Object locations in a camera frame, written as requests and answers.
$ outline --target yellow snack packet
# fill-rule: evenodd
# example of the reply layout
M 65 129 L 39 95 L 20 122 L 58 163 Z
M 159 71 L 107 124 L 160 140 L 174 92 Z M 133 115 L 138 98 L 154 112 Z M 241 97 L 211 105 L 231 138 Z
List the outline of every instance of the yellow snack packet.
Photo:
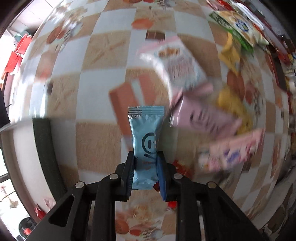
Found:
M 219 59 L 223 61 L 236 76 L 239 74 L 241 49 L 242 45 L 228 32 L 227 43 L 219 54 Z
M 219 92 L 216 104 L 218 108 L 242 119 L 242 125 L 237 130 L 238 135 L 252 130 L 253 120 L 251 116 L 239 97 L 228 86 L 225 86 Z

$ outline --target pink packet with purple print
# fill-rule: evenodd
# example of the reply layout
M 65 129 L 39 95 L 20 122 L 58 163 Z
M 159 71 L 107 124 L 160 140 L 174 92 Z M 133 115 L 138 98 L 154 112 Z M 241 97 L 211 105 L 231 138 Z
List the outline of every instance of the pink packet with purple print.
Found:
M 210 133 L 217 139 L 233 136 L 242 120 L 184 95 L 172 110 L 170 126 Z
M 177 36 L 144 46 L 137 54 L 153 65 L 167 87 L 170 108 L 184 91 L 192 90 L 207 80 L 198 62 Z
M 203 172 L 218 172 L 248 161 L 260 147 L 264 133 L 265 129 L 258 128 L 200 147 L 197 167 Z

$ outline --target plastic bag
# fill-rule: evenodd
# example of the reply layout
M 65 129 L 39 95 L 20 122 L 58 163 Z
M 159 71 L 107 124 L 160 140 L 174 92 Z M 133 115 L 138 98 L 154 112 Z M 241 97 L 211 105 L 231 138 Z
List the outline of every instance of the plastic bag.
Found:
M 170 107 L 178 102 L 183 91 L 206 81 L 204 71 L 177 36 L 147 45 L 138 54 L 142 60 L 153 64 L 167 87 Z

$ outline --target checkered tablecloth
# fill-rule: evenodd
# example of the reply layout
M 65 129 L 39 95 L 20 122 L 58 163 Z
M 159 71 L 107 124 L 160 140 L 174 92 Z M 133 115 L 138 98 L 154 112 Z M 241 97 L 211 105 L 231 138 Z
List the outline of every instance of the checkered tablecloth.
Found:
M 154 70 L 136 57 L 137 49 L 178 35 L 209 79 L 228 85 L 252 83 L 260 92 L 255 127 L 266 128 L 264 143 L 225 187 L 252 218 L 265 206 L 283 162 L 288 100 L 259 48 L 242 60 L 241 76 L 231 79 L 218 59 L 227 32 L 208 17 L 211 11 L 205 0 L 63 1 L 37 30 L 24 56 L 13 87 L 11 118 L 64 118 L 53 121 L 58 124 L 53 124 L 52 133 L 65 183 L 99 181 L 125 162 L 132 148 L 127 107 L 168 105 L 166 89 Z M 52 32 L 67 21 L 63 16 L 79 18 L 82 27 L 67 41 L 61 42 L 61 36 L 49 44 Z M 194 158 L 196 146 L 205 141 L 166 125 L 163 132 L 161 149 L 168 161 Z

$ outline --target pink wrapper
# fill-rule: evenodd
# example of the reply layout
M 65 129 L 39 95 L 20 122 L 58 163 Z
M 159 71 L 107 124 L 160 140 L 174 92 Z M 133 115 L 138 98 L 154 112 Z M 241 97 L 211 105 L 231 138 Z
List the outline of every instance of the pink wrapper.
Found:
M 210 133 L 218 139 L 233 136 L 241 124 L 241 119 L 186 95 L 174 107 L 170 119 L 171 126 Z
M 178 102 L 184 91 L 206 81 L 204 71 L 177 36 L 149 44 L 140 49 L 138 55 L 152 63 L 167 87 L 170 107 Z
M 203 172 L 227 170 L 248 161 L 260 147 L 265 129 L 258 128 L 247 134 L 210 143 L 198 157 Z

